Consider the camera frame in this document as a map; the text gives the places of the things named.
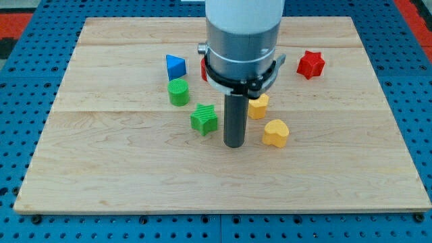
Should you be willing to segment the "red block behind arm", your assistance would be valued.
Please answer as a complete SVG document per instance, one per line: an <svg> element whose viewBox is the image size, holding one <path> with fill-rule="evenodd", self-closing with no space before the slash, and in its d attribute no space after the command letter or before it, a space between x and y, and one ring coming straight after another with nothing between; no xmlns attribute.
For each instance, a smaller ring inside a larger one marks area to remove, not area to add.
<svg viewBox="0 0 432 243"><path fill-rule="evenodd" d="M200 61L200 76L205 82L207 81L207 72L204 58L202 58Z"/></svg>

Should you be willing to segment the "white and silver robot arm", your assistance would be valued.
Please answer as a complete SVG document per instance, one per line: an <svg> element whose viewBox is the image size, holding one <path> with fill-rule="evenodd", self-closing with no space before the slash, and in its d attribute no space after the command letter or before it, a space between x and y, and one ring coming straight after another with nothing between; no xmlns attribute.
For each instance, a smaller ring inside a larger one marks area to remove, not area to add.
<svg viewBox="0 0 432 243"><path fill-rule="evenodd" d="M285 55L274 58L284 0L205 0L208 83L223 94L257 99L275 82Z"/></svg>

